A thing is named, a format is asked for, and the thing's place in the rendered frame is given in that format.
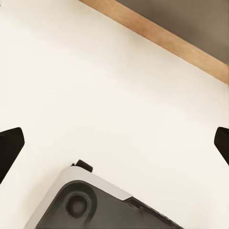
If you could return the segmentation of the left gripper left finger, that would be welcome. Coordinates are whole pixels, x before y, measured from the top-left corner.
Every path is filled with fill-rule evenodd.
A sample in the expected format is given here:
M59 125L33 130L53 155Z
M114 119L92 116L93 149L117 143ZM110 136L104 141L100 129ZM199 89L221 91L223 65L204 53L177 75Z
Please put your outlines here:
M20 127L0 132L0 184L25 145Z

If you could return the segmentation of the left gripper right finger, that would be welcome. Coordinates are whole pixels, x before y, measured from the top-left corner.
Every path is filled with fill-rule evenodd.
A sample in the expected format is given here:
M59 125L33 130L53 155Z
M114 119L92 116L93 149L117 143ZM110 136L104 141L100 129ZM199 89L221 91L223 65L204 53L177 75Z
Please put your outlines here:
M229 129L218 127L214 144L229 165Z

